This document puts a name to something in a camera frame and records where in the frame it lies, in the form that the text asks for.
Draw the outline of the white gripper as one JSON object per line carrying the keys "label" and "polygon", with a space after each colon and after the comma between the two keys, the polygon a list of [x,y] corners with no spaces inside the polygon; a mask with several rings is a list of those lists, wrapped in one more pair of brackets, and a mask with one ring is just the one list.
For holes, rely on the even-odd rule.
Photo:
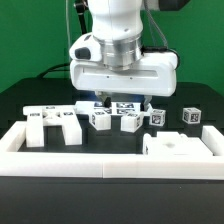
{"label": "white gripper", "polygon": [[178,55],[168,49],[141,48],[140,36],[116,41],[82,35],[70,48],[70,74],[78,90],[94,91],[103,106],[107,93],[145,95],[141,110],[150,111],[151,96],[171,96],[176,89]]}

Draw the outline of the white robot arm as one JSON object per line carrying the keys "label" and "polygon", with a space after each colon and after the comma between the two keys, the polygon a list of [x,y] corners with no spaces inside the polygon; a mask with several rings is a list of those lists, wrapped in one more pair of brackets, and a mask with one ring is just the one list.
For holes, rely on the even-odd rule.
{"label": "white robot arm", "polygon": [[92,31],[70,48],[70,74],[78,90],[93,91],[103,104],[112,93],[142,95],[143,109],[154,96],[168,97],[176,89],[178,54],[161,46],[144,46],[140,11],[177,11],[190,0],[83,0],[77,12],[91,12]]}

